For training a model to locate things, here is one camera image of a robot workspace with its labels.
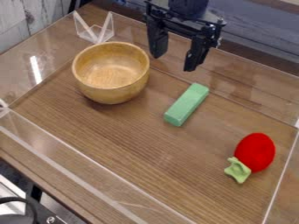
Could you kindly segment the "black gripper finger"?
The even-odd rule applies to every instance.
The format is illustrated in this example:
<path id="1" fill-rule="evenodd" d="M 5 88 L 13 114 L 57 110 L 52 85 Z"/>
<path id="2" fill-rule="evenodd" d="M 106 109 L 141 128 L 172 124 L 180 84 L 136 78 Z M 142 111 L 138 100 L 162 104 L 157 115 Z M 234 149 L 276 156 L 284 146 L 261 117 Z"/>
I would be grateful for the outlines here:
<path id="1" fill-rule="evenodd" d="M 157 59 L 168 50 L 168 32 L 164 29 L 164 24 L 153 19 L 146 20 L 146 37 L 149 52 Z"/>
<path id="2" fill-rule="evenodd" d="M 185 54 L 185 61 L 182 70 L 192 72 L 197 65 L 205 60 L 210 48 L 210 41 L 201 35 L 196 35 L 190 39 L 190 49 Z"/>

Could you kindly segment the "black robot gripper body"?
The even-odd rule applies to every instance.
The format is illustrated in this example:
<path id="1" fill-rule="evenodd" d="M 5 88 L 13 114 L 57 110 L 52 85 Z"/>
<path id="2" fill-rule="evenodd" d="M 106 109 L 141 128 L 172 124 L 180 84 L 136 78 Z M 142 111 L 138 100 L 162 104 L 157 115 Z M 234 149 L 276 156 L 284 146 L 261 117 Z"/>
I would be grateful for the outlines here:
<path id="1" fill-rule="evenodd" d="M 208 9 L 209 0 L 145 0 L 144 21 L 153 19 L 162 23 L 166 32 L 192 39 L 201 35 L 209 40 L 209 47 L 220 44 L 221 28 L 226 25 Z"/>

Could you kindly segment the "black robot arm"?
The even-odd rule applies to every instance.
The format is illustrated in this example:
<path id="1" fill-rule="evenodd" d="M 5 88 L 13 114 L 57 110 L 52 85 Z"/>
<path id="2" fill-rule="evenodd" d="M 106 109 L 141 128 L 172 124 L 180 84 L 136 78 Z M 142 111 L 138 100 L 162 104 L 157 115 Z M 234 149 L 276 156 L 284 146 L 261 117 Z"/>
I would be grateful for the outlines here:
<path id="1" fill-rule="evenodd" d="M 206 57 L 209 49 L 220 45 L 225 20 L 208 10 L 209 0 L 145 0 L 144 21 L 149 52 L 157 59 L 168 50 L 168 33 L 190 40 L 185 53 L 184 72 L 192 72 Z"/>

